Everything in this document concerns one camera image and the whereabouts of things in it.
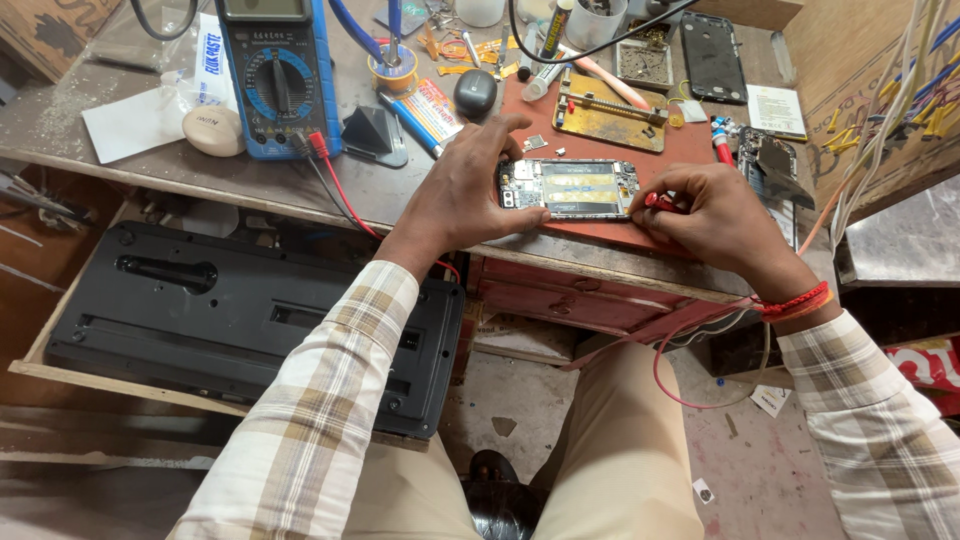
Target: red drawer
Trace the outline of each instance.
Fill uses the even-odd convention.
[[[618,335],[625,335],[641,323],[670,310],[663,305],[629,297],[562,292],[491,280],[486,273],[480,280],[478,293],[486,303],[487,311],[502,310]]]
[[[685,296],[633,287],[622,283],[604,282],[554,270],[545,270],[525,264],[517,264],[498,258],[487,257],[483,263],[483,279],[523,284],[552,283],[570,287],[579,292],[597,292],[617,297],[635,298],[673,306],[686,300]]]

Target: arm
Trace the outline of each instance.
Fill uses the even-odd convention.
[[[691,199],[690,215],[637,205],[635,221],[740,274],[761,299],[787,302],[820,282],[735,169],[676,164],[640,195],[667,190]],[[836,301],[774,328],[850,538],[960,537],[960,441],[937,409]]]
[[[530,121],[468,126],[414,193],[374,261],[300,346],[236,429],[169,538],[339,538],[396,344],[433,261],[534,227],[545,209],[492,198],[508,133]]]

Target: beige trousers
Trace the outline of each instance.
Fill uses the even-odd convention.
[[[657,388],[653,357],[622,343],[581,371],[560,439],[531,481],[551,489],[534,540],[703,539],[683,413]],[[678,392],[667,361],[660,380]],[[343,538],[480,538],[440,437],[426,454],[370,445]]]

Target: black plastic case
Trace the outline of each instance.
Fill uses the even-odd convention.
[[[747,82],[733,23],[723,17],[684,12],[686,75],[693,96],[723,103],[747,103]]]
[[[252,403],[360,270],[126,221],[104,234],[46,352],[75,371]],[[375,429],[436,431],[463,307],[460,285],[423,282]]]

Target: man's right hand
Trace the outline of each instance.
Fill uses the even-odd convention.
[[[647,209],[648,193],[675,191],[683,215]],[[703,262],[743,277],[760,299],[783,303],[820,280],[783,239],[780,228],[740,172],[724,163],[673,163],[634,197],[638,224],[674,238]]]

